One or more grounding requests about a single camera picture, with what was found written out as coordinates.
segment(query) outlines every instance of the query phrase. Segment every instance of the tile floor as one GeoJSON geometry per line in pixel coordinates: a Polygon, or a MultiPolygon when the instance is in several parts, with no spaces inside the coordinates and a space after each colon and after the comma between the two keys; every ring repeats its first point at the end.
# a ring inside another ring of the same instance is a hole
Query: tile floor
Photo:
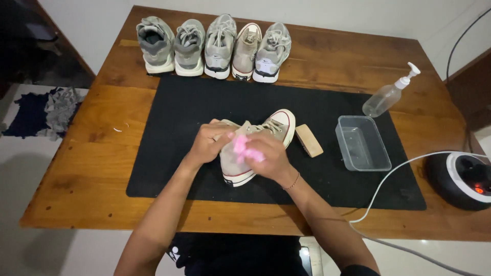
{"type": "MultiPolygon", "coordinates": [[[[46,93],[48,86],[16,85],[11,96],[23,93],[46,93]]],[[[0,121],[9,125],[18,106],[12,97],[0,101],[0,121]],[[2,106],[9,106],[2,118],[2,106]]],[[[478,137],[491,154],[490,137],[478,137]]],[[[21,229],[18,220],[29,203],[61,140],[48,138],[0,138],[0,275],[98,276],[111,275],[130,231],[21,229]]],[[[339,275],[331,258],[313,238],[301,242],[311,249],[314,275],[339,275]]],[[[476,274],[491,275],[491,243],[390,240],[443,263],[476,274]]],[[[375,242],[365,241],[382,275],[456,275],[408,253],[375,242]]],[[[158,276],[184,275],[165,256],[157,269],[158,276]]]]}

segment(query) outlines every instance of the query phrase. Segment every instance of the shoe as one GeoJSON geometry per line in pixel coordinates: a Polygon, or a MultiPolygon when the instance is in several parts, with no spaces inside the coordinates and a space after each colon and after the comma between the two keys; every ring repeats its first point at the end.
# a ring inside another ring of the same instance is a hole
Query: shoe
{"type": "Polygon", "coordinates": [[[205,44],[205,28],[196,19],[189,19],[177,28],[174,40],[176,73],[194,77],[203,74],[201,50],[205,44]]]}
{"type": "Polygon", "coordinates": [[[292,38],[283,23],[274,23],[264,35],[256,55],[256,68],[252,78],[260,83],[278,80],[279,67],[288,58],[292,38]]]}
{"type": "Polygon", "coordinates": [[[232,76],[236,80],[248,81],[254,71],[254,58],[263,35],[256,23],[249,23],[237,35],[232,59],[232,76]]]}
{"type": "Polygon", "coordinates": [[[224,80],[230,74],[230,59],[237,37],[237,25],[229,14],[218,16],[208,27],[205,47],[205,74],[224,80]]]}
{"type": "MultiPolygon", "coordinates": [[[[295,116],[286,109],[276,111],[262,125],[251,125],[249,121],[245,121],[242,126],[229,120],[222,120],[222,123],[238,127],[238,130],[235,131],[236,135],[248,135],[267,129],[276,139],[283,141],[285,148],[288,147],[295,134],[295,116]]],[[[234,153],[232,142],[226,144],[220,151],[220,164],[225,182],[232,187],[242,186],[256,175],[245,163],[237,163],[237,154],[234,153]]]]}
{"type": "Polygon", "coordinates": [[[149,16],[136,26],[145,68],[150,74],[174,71],[174,33],[162,19],[149,16]]]}

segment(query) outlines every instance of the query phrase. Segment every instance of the clear plastic container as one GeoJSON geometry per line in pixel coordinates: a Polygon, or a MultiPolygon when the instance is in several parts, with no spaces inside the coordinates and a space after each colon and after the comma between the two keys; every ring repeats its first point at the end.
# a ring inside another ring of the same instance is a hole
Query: clear plastic container
{"type": "Polygon", "coordinates": [[[344,165],[352,171],[388,171],[389,156],[375,121],[366,116],[341,116],[336,126],[344,165]]]}

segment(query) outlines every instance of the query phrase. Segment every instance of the canvas sneaker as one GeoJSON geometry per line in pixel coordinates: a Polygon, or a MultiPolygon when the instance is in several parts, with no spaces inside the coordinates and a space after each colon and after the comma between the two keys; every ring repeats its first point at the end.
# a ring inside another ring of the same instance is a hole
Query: canvas sneaker
{"type": "Polygon", "coordinates": [[[145,68],[150,74],[174,71],[174,33],[162,19],[156,16],[143,18],[136,26],[136,34],[145,68]]]}
{"type": "Polygon", "coordinates": [[[249,23],[242,28],[235,42],[232,59],[232,75],[236,80],[248,81],[254,71],[254,59],[263,35],[256,23],[249,23]]]}
{"type": "Polygon", "coordinates": [[[279,67],[288,58],[291,47],[292,38],[286,26],[280,22],[271,25],[259,45],[252,78],[260,83],[277,81],[279,67]]]}
{"type": "Polygon", "coordinates": [[[194,77],[203,74],[201,50],[205,44],[205,28],[196,19],[189,19],[177,28],[174,40],[176,73],[194,77]]]}
{"type": "Polygon", "coordinates": [[[230,59],[237,37],[237,25],[229,14],[218,16],[208,27],[205,46],[205,74],[223,80],[230,74],[230,59]]]}
{"type": "MultiPolygon", "coordinates": [[[[286,109],[276,111],[262,125],[251,125],[249,121],[245,121],[242,126],[229,120],[222,120],[222,123],[238,127],[235,131],[236,135],[248,135],[267,129],[276,139],[283,141],[285,148],[288,147],[295,134],[295,116],[286,109]]],[[[232,142],[226,144],[220,151],[220,164],[225,182],[232,187],[244,185],[256,175],[247,164],[237,163],[237,154],[234,153],[232,142]]]]}

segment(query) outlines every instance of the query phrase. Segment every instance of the pink cloth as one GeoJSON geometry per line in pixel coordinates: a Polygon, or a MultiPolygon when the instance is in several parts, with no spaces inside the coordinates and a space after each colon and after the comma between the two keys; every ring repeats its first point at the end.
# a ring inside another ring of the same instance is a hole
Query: pink cloth
{"type": "Polygon", "coordinates": [[[245,135],[238,135],[232,140],[232,143],[234,144],[234,152],[237,154],[237,163],[242,164],[246,157],[252,158],[256,162],[264,161],[266,158],[264,158],[262,152],[253,148],[246,148],[246,143],[248,141],[250,141],[250,139],[245,135]]]}

